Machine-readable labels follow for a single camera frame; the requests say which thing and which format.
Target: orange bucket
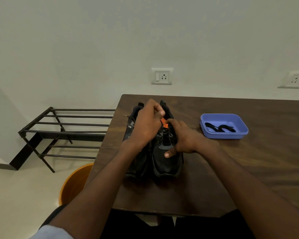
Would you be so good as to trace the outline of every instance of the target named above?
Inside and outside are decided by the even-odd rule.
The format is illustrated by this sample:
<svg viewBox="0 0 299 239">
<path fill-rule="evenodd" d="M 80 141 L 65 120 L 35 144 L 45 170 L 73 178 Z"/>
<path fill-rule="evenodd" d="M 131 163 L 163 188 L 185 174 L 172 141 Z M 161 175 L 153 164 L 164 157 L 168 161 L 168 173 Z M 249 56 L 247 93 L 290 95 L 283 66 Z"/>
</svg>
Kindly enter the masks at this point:
<svg viewBox="0 0 299 239">
<path fill-rule="evenodd" d="M 78 168 L 65 180 L 59 195 L 59 205 L 70 203 L 83 190 L 92 166 L 93 163 L 89 163 Z"/>
</svg>

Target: shoe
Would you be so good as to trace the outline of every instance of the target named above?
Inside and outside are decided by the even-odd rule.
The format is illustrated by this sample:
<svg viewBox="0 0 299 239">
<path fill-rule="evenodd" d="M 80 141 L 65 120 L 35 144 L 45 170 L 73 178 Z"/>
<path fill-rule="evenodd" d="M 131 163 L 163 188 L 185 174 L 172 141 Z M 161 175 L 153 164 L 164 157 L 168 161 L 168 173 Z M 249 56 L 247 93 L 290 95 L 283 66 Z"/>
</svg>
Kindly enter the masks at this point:
<svg viewBox="0 0 299 239">
<path fill-rule="evenodd" d="M 184 164 L 183 153 L 177 153 L 170 158 L 164 157 L 164 153 L 177 144 L 177 137 L 172 125 L 165 123 L 167 119 L 174 118 L 174 116 L 171 114 L 168 106 L 166 106 L 165 101 L 161 101 L 160 105 L 165 111 L 165 116 L 161 120 L 162 126 L 160 130 L 151 143 L 153 170 L 156 177 L 176 178 L 179 176 Z"/>
<path fill-rule="evenodd" d="M 137 114 L 143 108 L 144 104 L 141 102 L 138 103 L 138 106 L 134 107 L 132 114 L 128 117 L 128 124 L 126 127 L 123 141 L 131 136 L 134 129 Z M 140 179 L 146 174 L 149 166 L 149 159 L 147 158 L 148 153 L 149 145 L 146 145 L 132 161 L 130 167 L 128 168 L 128 171 L 126 172 L 126 177 Z"/>
</svg>

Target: wooden table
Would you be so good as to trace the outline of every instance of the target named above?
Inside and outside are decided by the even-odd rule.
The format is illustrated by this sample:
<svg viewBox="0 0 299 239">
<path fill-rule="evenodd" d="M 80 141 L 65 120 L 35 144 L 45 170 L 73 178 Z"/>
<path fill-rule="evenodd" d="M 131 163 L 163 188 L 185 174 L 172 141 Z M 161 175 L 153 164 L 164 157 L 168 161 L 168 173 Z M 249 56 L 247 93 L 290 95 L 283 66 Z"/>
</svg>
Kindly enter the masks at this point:
<svg viewBox="0 0 299 239">
<path fill-rule="evenodd" d="M 234 113 L 249 128 L 241 140 L 219 140 L 237 162 L 299 208 L 299 101 L 122 95 L 88 178 L 90 181 L 117 153 L 127 117 L 138 102 L 165 100 L 175 119 L 202 132 L 203 113 Z M 209 165 L 198 154 L 184 154 L 174 180 L 134 183 L 125 180 L 113 208 L 144 213 L 221 216 L 235 204 Z"/>
</svg>

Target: hand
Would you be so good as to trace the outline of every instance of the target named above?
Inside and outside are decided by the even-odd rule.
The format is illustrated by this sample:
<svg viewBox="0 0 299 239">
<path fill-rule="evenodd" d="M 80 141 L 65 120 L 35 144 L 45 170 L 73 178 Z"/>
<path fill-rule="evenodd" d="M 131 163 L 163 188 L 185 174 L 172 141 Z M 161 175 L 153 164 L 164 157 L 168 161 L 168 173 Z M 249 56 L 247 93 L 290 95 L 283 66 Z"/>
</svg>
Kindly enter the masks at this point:
<svg viewBox="0 0 299 239">
<path fill-rule="evenodd" d="M 173 126 L 177 137 L 177 144 L 175 147 L 164 154 L 166 158 L 176 155 L 177 152 L 194 153 L 201 147 L 209 148 L 210 146 L 219 145 L 218 142 L 210 140 L 203 136 L 203 134 L 189 128 L 183 121 L 168 119 L 166 123 L 170 123 Z"/>
<path fill-rule="evenodd" d="M 163 108 L 153 99 L 150 99 L 144 108 L 137 114 L 130 140 L 143 148 L 157 134 L 165 115 Z"/>
</svg>

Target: white floor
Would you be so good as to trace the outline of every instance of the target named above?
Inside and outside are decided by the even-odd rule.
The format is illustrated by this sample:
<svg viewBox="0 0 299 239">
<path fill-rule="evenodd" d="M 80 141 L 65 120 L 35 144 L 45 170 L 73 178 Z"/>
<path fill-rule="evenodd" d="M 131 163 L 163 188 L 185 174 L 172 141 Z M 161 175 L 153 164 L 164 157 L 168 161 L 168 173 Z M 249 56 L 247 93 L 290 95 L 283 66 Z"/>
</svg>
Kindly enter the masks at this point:
<svg viewBox="0 0 299 239">
<path fill-rule="evenodd" d="M 51 142 L 43 140 L 39 152 Z M 100 146 L 99 142 L 74 141 L 74 145 Z M 61 140 L 58 145 L 70 145 Z M 97 149 L 53 148 L 50 154 L 81 155 L 95 157 Z M 68 159 L 46 157 L 54 168 L 48 167 L 34 154 L 27 159 L 19 171 L 0 169 L 0 239 L 26 239 L 32 236 L 58 207 L 62 184 L 77 168 L 90 159 Z"/>
</svg>

